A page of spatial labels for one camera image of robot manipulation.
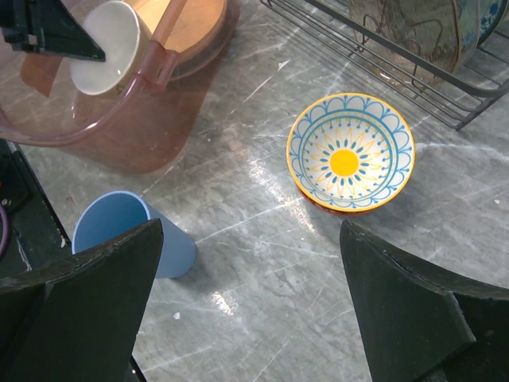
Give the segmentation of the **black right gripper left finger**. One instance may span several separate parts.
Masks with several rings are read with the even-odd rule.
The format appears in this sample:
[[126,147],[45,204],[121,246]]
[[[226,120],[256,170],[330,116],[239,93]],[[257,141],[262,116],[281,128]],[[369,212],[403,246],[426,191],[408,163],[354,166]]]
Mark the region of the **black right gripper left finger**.
[[3,381],[122,381],[161,257],[152,219],[1,280]]

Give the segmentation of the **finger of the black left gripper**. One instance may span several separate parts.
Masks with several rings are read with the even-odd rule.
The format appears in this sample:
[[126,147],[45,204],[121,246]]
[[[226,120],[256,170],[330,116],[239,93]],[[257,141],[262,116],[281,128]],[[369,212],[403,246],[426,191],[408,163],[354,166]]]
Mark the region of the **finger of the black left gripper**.
[[1,31],[13,51],[106,60],[105,52],[59,0],[2,1]]

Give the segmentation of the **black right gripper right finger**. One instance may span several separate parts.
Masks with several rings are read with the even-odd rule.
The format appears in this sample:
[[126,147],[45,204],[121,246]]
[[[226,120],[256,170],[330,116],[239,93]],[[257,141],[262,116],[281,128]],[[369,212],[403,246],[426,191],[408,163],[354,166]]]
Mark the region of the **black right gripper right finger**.
[[458,275],[351,221],[340,251],[373,381],[506,381],[508,290]]

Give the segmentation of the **plain white ceramic bowl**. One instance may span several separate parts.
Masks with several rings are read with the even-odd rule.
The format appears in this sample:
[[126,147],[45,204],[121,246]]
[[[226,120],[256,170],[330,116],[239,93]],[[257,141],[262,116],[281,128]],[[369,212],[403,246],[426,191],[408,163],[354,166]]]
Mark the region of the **plain white ceramic bowl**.
[[97,6],[83,27],[105,52],[105,61],[70,59],[72,82],[86,96],[116,98],[142,65],[151,32],[134,8],[122,1]]

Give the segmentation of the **tan bottom plate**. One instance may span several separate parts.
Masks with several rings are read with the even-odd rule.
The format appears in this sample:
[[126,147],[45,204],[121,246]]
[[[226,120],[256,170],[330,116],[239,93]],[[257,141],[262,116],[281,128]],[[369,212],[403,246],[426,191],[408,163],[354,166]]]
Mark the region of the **tan bottom plate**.
[[[153,34],[170,1],[133,0],[126,3],[134,8]],[[184,58],[198,53],[219,32],[226,11],[227,1],[224,0],[188,0],[165,48],[179,52]]]

